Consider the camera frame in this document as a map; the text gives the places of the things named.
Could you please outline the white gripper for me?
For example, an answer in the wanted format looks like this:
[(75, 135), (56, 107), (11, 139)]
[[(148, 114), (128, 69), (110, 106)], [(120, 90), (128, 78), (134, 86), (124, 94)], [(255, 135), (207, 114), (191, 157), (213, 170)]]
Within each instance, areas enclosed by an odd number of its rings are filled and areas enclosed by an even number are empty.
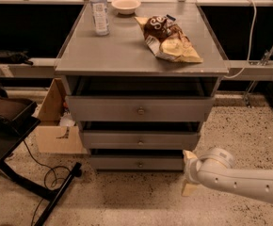
[(201, 161), (191, 151), (183, 150), (185, 162), (185, 179), (195, 185), (199, 185), (198, 171), (201, 168)]

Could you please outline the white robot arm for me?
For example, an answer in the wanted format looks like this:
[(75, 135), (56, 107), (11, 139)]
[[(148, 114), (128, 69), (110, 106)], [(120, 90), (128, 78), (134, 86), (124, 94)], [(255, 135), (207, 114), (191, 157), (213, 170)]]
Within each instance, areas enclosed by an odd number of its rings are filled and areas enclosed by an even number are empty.
[(183, 155), (183, 196), (189, 196), (202, 185), (273, 204), (273, 169), (235, 169), (234, 156), (220, 148), (213, 148), (200, 157), (187, 150), (183, 150)]

